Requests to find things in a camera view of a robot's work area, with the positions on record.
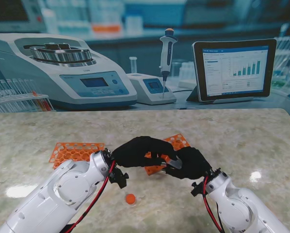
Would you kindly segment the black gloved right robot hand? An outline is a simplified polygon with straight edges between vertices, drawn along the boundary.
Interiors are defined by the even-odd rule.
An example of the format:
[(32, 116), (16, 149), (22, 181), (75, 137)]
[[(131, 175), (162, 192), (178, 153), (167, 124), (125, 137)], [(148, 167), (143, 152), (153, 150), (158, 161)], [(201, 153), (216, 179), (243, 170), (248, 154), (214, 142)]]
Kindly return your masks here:
[(203, 154), (192, 147), (184, 147), (176, 151), (178, 158), (182, 161), (182, 168), (177, 169), (167, 165), (163, 171), (179, 179), (196, 180), (207, 175), (212, 169)]

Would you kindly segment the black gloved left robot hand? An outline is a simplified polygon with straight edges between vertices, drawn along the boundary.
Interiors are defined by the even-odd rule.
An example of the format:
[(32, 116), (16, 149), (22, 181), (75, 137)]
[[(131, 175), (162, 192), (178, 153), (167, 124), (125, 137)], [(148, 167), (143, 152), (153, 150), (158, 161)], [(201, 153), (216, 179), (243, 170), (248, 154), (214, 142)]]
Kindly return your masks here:
[(150, 136), (135, 137), (112, 152), (116, 163), (123, 167), (160, 166), (165, 162), (162, 155), (177, 160), (177, 153), (170, 143)]

